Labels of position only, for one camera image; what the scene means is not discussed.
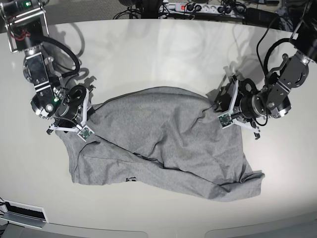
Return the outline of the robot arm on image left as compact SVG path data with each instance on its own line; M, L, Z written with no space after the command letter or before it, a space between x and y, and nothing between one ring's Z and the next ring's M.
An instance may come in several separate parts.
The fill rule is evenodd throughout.
M34 85L36 94L30 104L34 113L45 120L54 119L47 134L53 131L74 132L86 141L94 134L87 125L90 88L76 85L69 89L71 77L80 70L77 56L64 44L49 37L46 11L40 0L11 0L0 4L0 16L7 31L12 53L24 52L24 77ZM49 43L63 50L74 62L75 68L59 72L54 58L44 49Z

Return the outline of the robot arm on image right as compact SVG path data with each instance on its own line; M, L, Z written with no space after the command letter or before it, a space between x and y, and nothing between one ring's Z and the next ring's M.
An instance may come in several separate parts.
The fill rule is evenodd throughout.
M290 43L296 49L290 57L283 54L282 63L278 67L268 68L268 61L274 49ZM299 23L290 38L276 41L264 59L259 60L264 73L264 86L258 90L254 81L239 79L230 68L225 67L226 77L233 86L230 103L226 111L218 115L223 129L237 125L251 130L256 139L260 138L258 118L278 119L291 110L288 95L293 88L300 87L309 74L309 63L317 60L317 2L306 3Z

